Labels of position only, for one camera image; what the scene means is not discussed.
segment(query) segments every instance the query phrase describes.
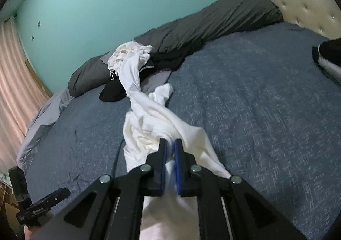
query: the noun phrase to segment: triangular cutout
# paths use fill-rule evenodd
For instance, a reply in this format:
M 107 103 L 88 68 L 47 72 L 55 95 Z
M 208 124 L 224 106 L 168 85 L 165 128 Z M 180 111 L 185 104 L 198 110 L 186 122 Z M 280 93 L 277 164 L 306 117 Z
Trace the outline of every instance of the triangular cutout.
M 276 216 L 274 216 L 272 212 L 267 209 L 261 202 L 259 202 L 254 196 L 249 193 L 245 193 L 244 195 L 248 206 L 253 214 L 256 225 L 260 229 L 277 221 Z
M 64 217 L 64 221 L 78 228 L 83 227 L 96 195 L 95 192 L 89 193 Z

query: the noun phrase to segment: white garment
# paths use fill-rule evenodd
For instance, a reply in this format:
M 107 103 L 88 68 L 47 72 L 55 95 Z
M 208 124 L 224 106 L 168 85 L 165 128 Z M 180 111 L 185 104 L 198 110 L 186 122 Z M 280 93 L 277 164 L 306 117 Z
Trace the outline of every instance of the white garment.
M 184 151 L 194 154 L 197 164 L 222 177 L 231 175 L 219 162 L 204 129 L 188 125 L 164 106 L 173 92 L 170 84 L 157 87 L 149 96 L 140 91 L 139 58 L 138 53 L 126 58 L 118 70 L 132 108 L 123 127 L 127 171 L 144 164 L 147 155 L 158 150 L 160 138 L 171 147 L 165 194 L 145 197 L 140 239 L 199 239 L 196 198 L 181 198 L 176 193 L 175 164 L 171 160 L 174 140 L 182 139 Z
M 117 47 L 113 55 L 108 59 L 108 69 L 110 74 L 118 75 L 118 70 L 121 67 L 122 62 L 134 55 L 139 55 L 139 68 L 140 70 L 150 58 L 149 53 L 153 50 L 151 45 L 143 46 L 136 41 L 130 41 Z

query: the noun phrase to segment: textured blue fabric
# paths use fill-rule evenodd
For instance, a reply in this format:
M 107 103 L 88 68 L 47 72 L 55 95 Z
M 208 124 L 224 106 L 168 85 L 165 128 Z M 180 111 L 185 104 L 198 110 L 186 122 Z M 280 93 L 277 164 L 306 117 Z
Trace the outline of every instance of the textured blue fabric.
M 172 73 L 168 108 L 203 127 L 219 160 L 320 240 L 341 209 L 341 90 L 311 58 L 325 38 L 288 23 L 208 43 Z M 125 174 L 130 103 L 71 101 L 27 173 L 34 200 L 69 187 L 70 201 L 104 173 Z M 59 204 L 58 212 L 67 202 Z

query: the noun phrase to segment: silver screw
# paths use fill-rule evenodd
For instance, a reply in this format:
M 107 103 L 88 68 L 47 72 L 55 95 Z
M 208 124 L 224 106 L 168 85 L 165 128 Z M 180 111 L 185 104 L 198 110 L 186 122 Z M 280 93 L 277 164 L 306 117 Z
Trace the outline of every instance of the silver screw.
M 191 166 L 191 171 L 192 171 L 193 173 L 200 172 L 201 169 L 202 169 L 201 166 L 200 166 L 200 165 L 197 165 L 197 164 Z
M 151 170 L 151 166 L 148 164 L 144 164 L 140 167 L 142 172 L 149 172 Z
M 233 183 L 239 184 L 239 183 L 241 183 L 243 180 L 242 180 L 242 178 L 241 178 L 240 176 L 238 176 L 238 175 L 233 175 L 233 176 L 231 177 L 231 181 L 232 181 Z
M 108 183 L 110 181 L 110 176 L 109 175 L 101 175 L 100 177 L 100 182 L 101 183 Z

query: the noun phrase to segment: pink curtain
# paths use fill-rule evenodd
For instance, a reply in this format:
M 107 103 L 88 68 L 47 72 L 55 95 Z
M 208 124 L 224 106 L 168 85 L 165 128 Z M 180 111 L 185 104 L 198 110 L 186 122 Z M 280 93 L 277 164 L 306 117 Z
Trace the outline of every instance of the pink curtain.
M 13 16 L 0 23 L 0 171 L 16 165 L 28 123 L 48 97 L 25 65 Z

